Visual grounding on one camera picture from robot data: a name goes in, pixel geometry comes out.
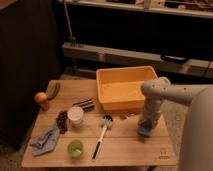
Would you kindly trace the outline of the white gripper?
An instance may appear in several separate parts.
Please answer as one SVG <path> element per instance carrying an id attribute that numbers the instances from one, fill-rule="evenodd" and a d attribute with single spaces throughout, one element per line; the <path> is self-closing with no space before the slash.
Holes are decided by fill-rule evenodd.
<path id="1" fill-rule="evenodd" d="M 162 99 L 146 98 L 143 107 L 142 118 L 139 118 L 138 120 L 138 127 L 141 127 L 145 121 L 150 121 L 152 123 L 152 127 L 155 128 L 161 116 L 162 104 Z"/>

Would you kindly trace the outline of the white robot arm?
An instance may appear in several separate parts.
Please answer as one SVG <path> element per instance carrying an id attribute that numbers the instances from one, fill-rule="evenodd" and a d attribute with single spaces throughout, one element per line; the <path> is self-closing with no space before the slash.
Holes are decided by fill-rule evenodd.
<path id="1" fill-rule="evenodd" d="M 178 171 L 213 171 L 213 84 L 176 85 L 166 77 L 145 81 L 145 96 L 137 132 L 148 138 L 157 126 L 161 106 L 170 100 L 188 106 Z"/>

